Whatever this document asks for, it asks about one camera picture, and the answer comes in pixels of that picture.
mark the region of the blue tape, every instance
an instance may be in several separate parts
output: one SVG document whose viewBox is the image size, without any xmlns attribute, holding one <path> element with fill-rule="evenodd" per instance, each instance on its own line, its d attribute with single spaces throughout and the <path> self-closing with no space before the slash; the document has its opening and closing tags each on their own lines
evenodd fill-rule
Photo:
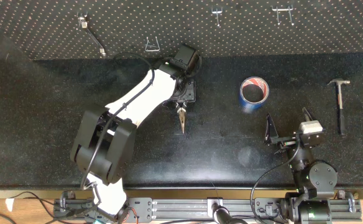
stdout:
<svg viewBox="0 0 363 224">
<path fill-rule="evenodd" d="M 260 89 L 263 91 L 263 99 L 258 102 L 250 102 L 245 99 L 244 95 L 242 94 L 242 89 L 244 89 L 244 87 L 247 85 L 256 85 L 260 87 Z M 263 105 L 267 97 L 269 97 L 269 93 L 269 85 L 266 81 L 259 77 L 249 77 L 242 82 L 241 87 L 239 88 L 239 102 L 245 108 L 246 112 L 251 112 Z"/>
</svg>

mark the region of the tape roll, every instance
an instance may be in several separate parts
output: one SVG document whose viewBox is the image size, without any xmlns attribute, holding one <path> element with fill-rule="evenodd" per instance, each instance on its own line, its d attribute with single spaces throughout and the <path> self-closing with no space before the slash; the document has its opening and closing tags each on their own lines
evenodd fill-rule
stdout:
<svg viewBox="0 0 363 224">
<path fill-rule="evenodd" d="M 258 86 L 262 90 L 263 98 L 260 101 L 251 102 L 245 99 L 244 95 L 242 94 L 242 91 L 248 85 Z M 242 82 L 241 87 L 239 88 L 239 101 L 241 105 L 244 107 L 245 112 L 251 112 L 257 108 L 260 108 L 263 105 L 267 97 L 269 97 L 269 93 L 270 93 L 269 85 L 267 84 L 266 81 L 264 81 L 262 78 L 259 77 L 249 77 Z"/>
</svg>

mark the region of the hammer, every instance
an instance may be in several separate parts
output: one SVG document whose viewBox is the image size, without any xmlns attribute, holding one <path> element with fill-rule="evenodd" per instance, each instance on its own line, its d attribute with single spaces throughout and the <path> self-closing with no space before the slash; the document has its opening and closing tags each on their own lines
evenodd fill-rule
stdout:
<svg viewBox="0 0 363 224">
<path fill-rule="evenodd" d="M 338 105 L 339 105 L 339 114 L 338 114 L 338 119 L 339 119 L 339 134 L 342 137 L 346 137 L 346 126 L 344 125 L 344 115 L 343 115 L 343 101 L 342 101 L 342 88 L 341 85 L 342 84 L 350 84 L 350 80 L 343 80 L 341 78 L 335 78 L 334 80 L 330 81 L 328 83 L 335 83 L 336 86 L 338 86 Z"/>
</svg>

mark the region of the hammer head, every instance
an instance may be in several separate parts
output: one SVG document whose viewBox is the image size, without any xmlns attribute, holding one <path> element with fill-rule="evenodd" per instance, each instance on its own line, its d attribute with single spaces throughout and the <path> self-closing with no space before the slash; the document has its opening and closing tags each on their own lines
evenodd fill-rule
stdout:
<svg viewBox="0 0 363 224">
<path fill-rule="evenodd" d="M 330 81 L 328 83 L 328 85 L 331 83 L 336 83 L 337 85 L 342 85 L 342 84 L 348 85 L 348 84 L 350 84 L 350 80 L 343 80 L 341 78 L 335 78 L 334 80 Z"/>
</svg>

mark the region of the black table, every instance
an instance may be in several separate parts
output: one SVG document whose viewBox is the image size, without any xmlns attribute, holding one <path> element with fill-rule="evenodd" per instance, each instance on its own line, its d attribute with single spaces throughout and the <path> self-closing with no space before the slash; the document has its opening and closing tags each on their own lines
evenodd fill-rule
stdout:
<svg viewBox="0 0 363 224">
<path fill-rule="evenodd" d="M 82 173 L 70 149 L 87 105 L 106 105 L 147 73 L 137 59 L 0 60 L 0 189 L 76 189 Z M 241 82 L 262 77 L 270 86 L 265 105 L 245 114 Z M 337 133 L 333 78 L 343 86 L 347 138 Z M 267 113 L 280 136 L 290 136 L 307 107 L 326 128 L 313 154 L 334 165 L 338 187 L 363 189 L 363 54 L 270 55 L 204 58 L 196 76 L 197 100 L 188 105 L 186 134 L 174 108 L 159 105 L 137 130 L 126 189 L 250 188 L 286 161 L 263 145 Z M 283 167 L 259 185 L 292 189 Z"/>
</svg>

